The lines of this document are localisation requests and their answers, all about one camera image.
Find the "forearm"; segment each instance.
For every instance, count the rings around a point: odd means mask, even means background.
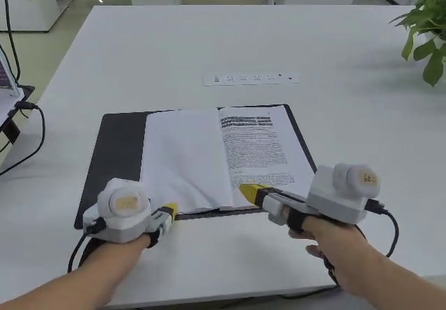
[[[74,272],[0,305],[0,310],[91,310],[110,300],[117,284],[150,244],[148,236],[124,245],[105,244]]]
[[[109,283],[104,284],[100,277],[89,270],[79,269],[0,305],[0,310],[95,309],[102,305],[112,290]]]
[[[423,280],[383,255],[364,270],[362,296],[378,310],[446,309],[446,290]]]

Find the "outlet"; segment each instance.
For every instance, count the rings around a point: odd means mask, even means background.
[[[203,78],[205,86],[280,85],[297,84],[298,82],[299,74],[296,72],[230,73],[225,75],[206,75]]]

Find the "black folder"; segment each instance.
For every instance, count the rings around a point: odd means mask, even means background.
[[[314,172],[316,165],[308,150],[302,133],[299,130],[291,108],[287,104],[270,104],[246,107],[276,107],[284,106],[305,152],[308,163]],[[142,113],[105,114],[102,117],[98,138],[91,158],[89,172],[85,180],[79,209],[75,220],[75,228],[82,229],[82,215],[85,210],[93,206],[98,194],[112,178],[139,181],[141,174],[141,159],[146,131],[147,116],[159,111],[147,111]],[[216,217],[227,215],[241,215],[261,212],[258,208],[247,210],[209,210],[196,214],[183,214],[177,219],[194,219],[203,217]]]

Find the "book page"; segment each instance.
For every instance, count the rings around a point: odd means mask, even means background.
[[[232,206],[216,109],[147,116],[141,181],[153,209],[176,202],[189,213]]]
[[[285,107],[223,108],[219,115],[235,207],[250,205],[241,183],[308,194],[314,172]]]

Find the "sticker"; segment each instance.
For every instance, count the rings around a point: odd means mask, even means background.
[[[120,197],[115,202],[115,208],[117,210],[137,210],[138,198],[134,196]]]
[[[378,186],[378,177],[369,169],[362,169],[358,173],[358,180],[363,185]]]

